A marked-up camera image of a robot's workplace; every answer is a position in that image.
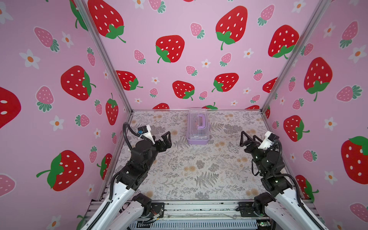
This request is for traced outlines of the purple plastic tool box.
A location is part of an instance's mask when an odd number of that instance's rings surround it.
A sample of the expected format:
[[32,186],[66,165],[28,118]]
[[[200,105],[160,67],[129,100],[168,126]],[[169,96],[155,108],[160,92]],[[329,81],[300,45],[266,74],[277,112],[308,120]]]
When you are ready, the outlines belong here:
[[190,109],[186,138],[189,145],[206,145],[210,139],[210,122],[206,109]]

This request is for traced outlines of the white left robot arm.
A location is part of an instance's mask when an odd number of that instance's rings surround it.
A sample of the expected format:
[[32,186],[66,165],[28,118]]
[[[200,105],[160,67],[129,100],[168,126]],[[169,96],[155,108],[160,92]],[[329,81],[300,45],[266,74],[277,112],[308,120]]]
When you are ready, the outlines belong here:
[[126,230],[135,220],[151,214],[152,200],[144,194],[133,194],[147,178],[158,153],[171,148],[171,133],[161,140],[142,136],[131,150],[131,158],[110,182],[110,191],[102,205],[83,230]]

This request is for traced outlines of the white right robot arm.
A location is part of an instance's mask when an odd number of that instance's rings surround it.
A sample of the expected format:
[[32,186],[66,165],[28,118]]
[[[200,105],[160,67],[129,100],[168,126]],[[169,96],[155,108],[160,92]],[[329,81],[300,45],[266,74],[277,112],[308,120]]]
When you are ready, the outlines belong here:
[[305,205],[296,179],[287,173],[279,136],[268,131],[264,139],[241,132],[240,147],[252,156],[252,169],[261,177],[266,192],[255,196],[248,210],[268,216],[284,230],[325,230],[327,227]]

